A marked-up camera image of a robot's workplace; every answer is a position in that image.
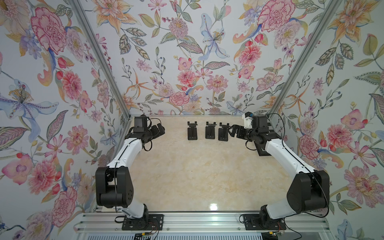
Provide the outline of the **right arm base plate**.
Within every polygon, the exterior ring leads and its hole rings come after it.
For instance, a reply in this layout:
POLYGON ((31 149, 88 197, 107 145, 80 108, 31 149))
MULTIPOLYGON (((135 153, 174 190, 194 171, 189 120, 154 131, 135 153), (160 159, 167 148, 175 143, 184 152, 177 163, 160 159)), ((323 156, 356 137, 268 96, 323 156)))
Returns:
POLYGON ((287 229, 284 219, 273 220, 261 214, 244 214, 240 216, 239 220, 247 231, 285 231, 287 229))

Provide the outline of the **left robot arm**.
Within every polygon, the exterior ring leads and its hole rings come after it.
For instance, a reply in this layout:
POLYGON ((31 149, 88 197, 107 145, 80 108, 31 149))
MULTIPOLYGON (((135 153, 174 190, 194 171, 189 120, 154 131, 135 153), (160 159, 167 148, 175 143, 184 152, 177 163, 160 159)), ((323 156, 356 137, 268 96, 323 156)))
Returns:
POLYGON ((134 118, 134 124, 117 155, 105 167, 96 170, 96 200, 98 206, 115 209, 133 220, 148 217, 148 208, 134 197, 130 167, 139 153, 150 151, 153 140, 165 134, 162 123, 153 124, 146 115, 134 118))

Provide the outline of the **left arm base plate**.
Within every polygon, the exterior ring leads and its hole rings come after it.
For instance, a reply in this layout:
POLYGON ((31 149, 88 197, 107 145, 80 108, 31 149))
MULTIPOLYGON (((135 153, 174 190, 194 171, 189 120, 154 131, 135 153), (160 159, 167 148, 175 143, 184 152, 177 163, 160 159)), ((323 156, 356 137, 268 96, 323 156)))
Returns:
POLYGON ((164 223, 163 214, 149 214, 141 219, 125 217, 122 225, 123 231, 161 231, 164 223))

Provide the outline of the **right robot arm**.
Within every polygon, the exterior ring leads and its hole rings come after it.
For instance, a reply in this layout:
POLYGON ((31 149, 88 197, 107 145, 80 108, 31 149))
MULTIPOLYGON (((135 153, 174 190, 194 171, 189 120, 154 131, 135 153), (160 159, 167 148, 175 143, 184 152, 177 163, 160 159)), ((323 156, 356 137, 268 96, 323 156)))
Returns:
POLYGON ((303 161, 274 131, 266 115, 245 113, 244 124, 229 127, 232 137, 253 143, 259 156, 272 156, 289 174, 292 182, 286 197, 272 205, 262 206, 260 215, 264 222, 280 220, 301 213, 329 209, 330 177, 303 161))

